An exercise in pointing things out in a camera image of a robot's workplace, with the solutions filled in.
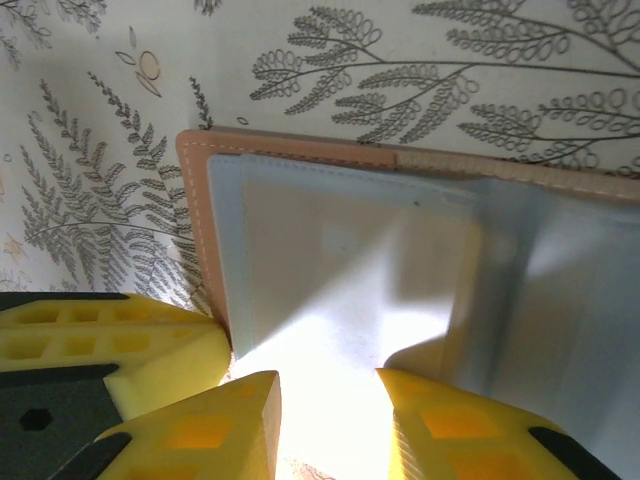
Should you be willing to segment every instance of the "floral wallpaper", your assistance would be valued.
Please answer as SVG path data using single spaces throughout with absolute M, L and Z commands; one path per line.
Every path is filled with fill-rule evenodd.
M 214 125 L 640 178 L 640 0 L 0 0 L 0 290 L 207 310 Z

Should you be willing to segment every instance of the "fern leaf pattern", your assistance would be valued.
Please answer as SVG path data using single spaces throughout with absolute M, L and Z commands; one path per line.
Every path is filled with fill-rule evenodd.
M 210 17 L 220 6 L 222 0 L 194 0 L 193 9 L 200 14 Z
M 134 287 L 144 295 L 206 311 L 186 195 L 180 169 L 165 159 L 166 137 L 158 139 L 153 124 L 145 125 L 140 113 L 96 76 L 91 80 L 116 107 L 116 118 L 133 146 L 133 168 L 152 176 L 132 181 L 126 175 L 132 167 L 110 161 L 107 142 L 95 141 L 91 129 L 82 128 L 42 81 L 43 99 L 59 132 L 57 143 L 66 146 L 60 153 L 43 133 L 39 115 L 29 115 L 44 162 L 22 147 L 32 180 L 32 186 L 23 187 L 25 243 L 63 265 L 73 282 L 69 287 L 112 292 Z
M 52 48 L 50 37 L 51 30 L 41 26 L 36 2 L 19 0 L 5 0 L 0 2 L 0 12 L 6 15 L 9 28 L 19 30 L 22 36 L 36 49 Z M 106 13 L 106 0 L 55 0 L 56 10 L 63 22 L 73 21 L 83 25 L 87 32 L 94 34 L 100 28 L 102 16 Z M 16 36 L 9 36 L 8 32 L 0 29 L 0 46 L 5 52 L 9 65 L 18 70 L 21 65 L 20 44 Z
M 0 268 L 0 292 L 28 292 L 31 287 L 25 278 L 6 268 Z
M 191 84 L 191 90 L 193 91 L 193 95 L 196 97 L 196 106 L 198 107 L 198 116 L 202 123 L 198 125 L 200 130 L 211 130 L 213 128 L 213 118 L 211 117 L 209 104 L 207 103 L 207 99 L 202 93 L 202 87 L 198 83 L 198 81 L 189 77 L 189 82 Z
M 47 290 L 49 292 L 77 292 L 78 285 L 63 278 L 59 285 L 51 284 Z
M 342 111 L 332 113 L 331 120 L 368 128 L 357 138 L 362 143 L 414 144 L 457 123 L 470 138 L 504 149 L 506 159 L 597 169 L 603 142 L 638 138 L 640 104 L 628 80 L 640 78 L 632 51 L 640 42 L 640 10 L 629 0 L 568 0 L 573 24 L 554 23 L 524 16 L 528 1 L 447 0 L 414 6 L 416 16 L 457 24 L 446 40 L 473 56 L 466 62 L 442 58 L 435 50 L 433 58 L 383 58 L 376 52 L 382 29 L 364 13 L 312 7 L 293 20 L 294 31 L 286 37 L 291 50 L 271 50 L 256 60 L 253 75 L 260 85 L 250 98 L 291 98 L 295 102 L 284 113 L 303 115 L 336 97 L 333 106 Z M 555 62 L 576 45 L 608 57 L 617 68 Z M 533 105 L 469 105 L 482 94 L 490 69 L 598 75 L 626 83 L 610 92 L 554 98 L 538 110 Z M 484 121 L 456 122 L 459 110 Z M 558 121 L 583 131 L 554 136 L 548 125 Z M 635 178 L 628 174 L 635 172 L 633 161 L 617 173 Z

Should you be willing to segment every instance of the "white stitching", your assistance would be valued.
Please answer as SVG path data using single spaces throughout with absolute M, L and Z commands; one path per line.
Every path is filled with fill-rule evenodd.
M 466 173 L 466 174 L 475 174 L 475 175 L 479 174 L 479 175 L 488 176 L 488 177 L 493 176 L 496 178 L 501 178 L 503 180 L 516 180 L 516 181 L 531 183 L 534 185 L 540 185 L 544 187 L 558 188 L 558 189 L 569 191 L 569 192 L 590 193 L 590 194 L 603 195 L 606 197 L 621 198 L 621 199 L 634 200 L 634 201 L 638 200 L 638 196 L 632 193 L 628 194 L 628 193 L 620 193 L 620 192 L 612 191 L 613 188 L 615 188 L 615 185 L 610 186 L 609 190 L 580 187 L 577 184 L 582 182 L 576 182 L 575 177 L 571 179 L 567 178 L 566 183 L 554 182 L 553 180 L 545 181 L 543 179 L 535 178 L 536 175 L 535 173 L 532 173 L 532 172 L 527 172 L 529 173 L 529 175 L 525 175 L 525 172 L 523 173 L 516 172 L 514 171 L 513 168 L 509 168 L 511 167 L 511 165 L 508 165 L 504 162 L 501 162 L 499 165 L 492 165 L 492 167 L 494 168 L 488 171 L 489 169 L 485 169 L 482 167 L 478 168 L 476 166 L 476 168 L 473 168 L 472 166 L 470 166 L 471 162 L 467 159 L 456 160 L 452 158 L 447 158 L 447 159 L 426 158 L 424 160 L 424 164 L 420 165 L 419 163 L 420 159 L 416 159 L 415 155 L 412 155 L 412 154 L 400 154 L 400 155 L 401 157 L 398 159 L 398 168 L 400 170 L 406 169 L 408 171 L 417 170 L 422 172 L 426 172 L 426 171 L 447 172 L 448 171 L 448 172 Z M 548 177 L 551 173 L 552 172 L 541 171 L 540 175 L 544 178 L 544 177 Z M 591 185 L 593 185 L 594 183 L 593 179 L 585 179 L 585 180 L 587 181 L 584 183 L 591 184 Z
M 246 190 L 242 189 L 242 222 L 244 225 L 244 231 L 245 231 L 245 238 L 244 238 L 244 256 L 247 259 L 247 264 L 251 265 L 251 253 L 249 252 L 249 240 L 248 240 L 248 235 L 247 232 L 249 231 L 249 224 L 247 223 L 248 218 L 247 218 L 247 202 L 246 202 Z M 244 278 L 245 281 L 248 278 L 248 281 L 246 283 L 249 284 L 249 295 L 253 295 L 253 292 L 256 291 L 255 288 L 255 283 L 254 283 L 254 276 L 251 274 L 250 272 L 251 267 L 244 269 Z M 251 311 L 251 318 L 249 319 L 249 336 L 251 337 L 251 349 L 256 348 L 257 344 L 256 344 L 256 329 L 254 328 L 254 323 L 255 323 L 255 319 L 256 317 L 256 305 L 255 302 L 249 302 L 250 303 L 250 311 Z
M 202 234 L 202 221 L 200 220 L 200 209 L 198 208 L 198 197 L 195 194 L 195 183 L 193 181 L 193 172 L 191 171 L 191 162 L 189 161 L 189 145 L 193 145 L 192 143 L 186 143 L 183 147 L 184 152 L 184 163 L 187 167 L 187 177 L 189 179 L 189 184 L 191 185 L 191 199 L 193 201 L 195 219 L 196 219 L 196 229 L 198 231 L 198 243 L 200 244 L 200 248 L 202 250 L 202 261 L 204 262 L 204 270 L 206 275 L 206 282 L 210 289 L 213 289 L 211 285 L 211 272 L 209 271 L 209 262 L 207 261 L 207 249 L 204 245 L 204 235 Z
M 607 192 L 606 190 L 594 190 L 594 189 L 589 189 L 589 188 L 581 188 L 578 186 L 573 186 L 573 187 L 569 187 L 567 185 L 562 185 L 559 183 L 554 183 L 553 181 L 543 181 L 543 180 L 537 180 L 534 178 L 523 178 L 522 176 L 520 176 L 518 173 L 513 172 L 513 170 L 511 170 L 511 172 L 509 172 L 509 168 L 508 165 L 499 165 L 500 169 L 502 169 L 503 171 L 500 172 L 500 169 L 493 169 L 493 172 L 487 172 L 484 169 L 478 169 L 478 168 L 468 168 L 467 165 L 469 164 L 469 162 L 459 162 L 459 161 L 455 161 L 452 159 L 446 159 L 446 161 L 444 159 L 439 159 L 440 161 L 438 162 L 438 159 L 436 159 L 435 162 L 433 163 L 439 163 L 442 165 L 424 165 L 424 166 L 420 166 L 420 165 L 407 165 L 407 164 L 402 164 L 399 163 L 398 161 L 395 162 L 395 165 L 393 166 L 385 166 L 385 165 L 380 165 L 378 163 L 375 162 L 362 162 L 362 161 L 357 161 L 357 160 L 339 160 L 336 158 L 327 158 L 327 157 L 312 157 L 312 156 L 306 156 L 306 155 L 296 155 L 296 154 L 285 154 L 285 153 L 278 153 L 278 152 L 271 152 L 269 150 L 251 150 L 251 149 L 246 149 L 246 148 L 242 148 L 242 147 L 233 147 L 231 145 L 217 145 L 215 143 L 201 143 L 201 142 L 187 142 L 184 144 L 183 146 L 183 152 L 184 152 L 184 159 L 185 159 L 185 164 L 187 167 L 187 176 L 189 179 L 189 183 L 191 184 L 191 198 L 193 200 L 193 205 L 195 207 L 195 219 L 196 219 L 196 229 L 198 230 L 198 239 L 199 239 L 199 244 L 200 247 L 202 249 L 203 255 L 202 255 L 202 259 L 204 261 L 204 265 L 205 265 L 205 275 L 207 277 L 207 283 L 209 285 L 209 287 L 211 288 L 211 271 L 209 269 L 209 262 L 207 261 L 207 249 L 205 248 L 205 244 L 204 244 L 204 236 L 202 234 L 202 220 L 200 219 L 200 212 L 198 209 L 198 198 L 195 195 L 195 189 L 194 189 L 194 181 L 193 181 L 193 172 L 191 170 L 191 163 L 189 161 L 189 148 L 190 146 L 200 146 L 200 147 L 214 147 L 214 148 L 226 148 L 229 150 L 235 150 L 238 152 L 249 152 L 249 153 L 256 153 L 256 154 L 275 154 L 278 156 L 284 156 L 287 158 L 300 158 L 300 159 L 306 159 L 306 160 L 315 160 L 315 161 L 325 161 L 325 162 L 329 162 L 331 164 L 347 164 L 347 165 L 369 165 L 369 166 L 374 166 L 374 167 L 387 167 L 387 168 L 398 168 L 400 169 L 400 171 L 402 171 L 403 169 L 406 169 L 407 171 L 410 170 L 418 170 L 418 171 L 428 171 L 428 170 L 435 170 L 435 171 L 450 171 L 450 172 L 456 172 L 456 173 L 467 173 L 467 174 L 481 174 L 483 176 L 496 176 L 498 178 L 503 178 L 505 180 L 518 180 L 518 181 L 522 181 L 522 182 L 528 182 L 528 183 L 533 183 L 536 185 L 541 185 L 541 186 L 545 186 L 545 187 L 552 187 L 552 188 L 560 188 L 562 190 L 567 190 L 567 191 L 572 191 L 572 192 L 579 192 L 579 193 L 596 193 L 596 194 L 600 194 L 600 195 L 605 195 L 605 196 L 609 196 L 609 197 L 616 197 L 616 198 L 624 198 L 624 199 L 630 199 L 630 200 L 637 200 L 637 197 L 633 196 L 633 195 L 626 195 L 623 193 L 612 193 L 612 192 Z M 411 159 L 411 155 L 405 155 L 405 158 L 409 158 Z M 458 164 L 458 168 L 453 168 L 452 164 Z

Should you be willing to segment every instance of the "hexagonal hole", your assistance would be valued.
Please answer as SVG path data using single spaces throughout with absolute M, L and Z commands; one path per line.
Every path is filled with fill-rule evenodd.
M 25 432 L 41 432 L 53 422 L 46 408 L 30 408 L 20 417 L 20 426 Z

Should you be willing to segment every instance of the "yellow plastic wedge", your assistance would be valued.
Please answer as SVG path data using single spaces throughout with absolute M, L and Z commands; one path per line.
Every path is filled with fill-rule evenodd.
M 130 443 L 99 480 L 273 480 L 280 434 L 277 372 L 260 372 L 107 430 Z
M 548 420 L 398 370 L 378 375 L 394 408 L 390 479 L 577 478 L 529 433 L 533 427 L 564 433 Z
M 139 295 L 32 295 L 0 309 L 0 372 L 115 364 L 104 383 L 125 421 L 217 386 L 229 367 L 226 333 L 204 315 Z

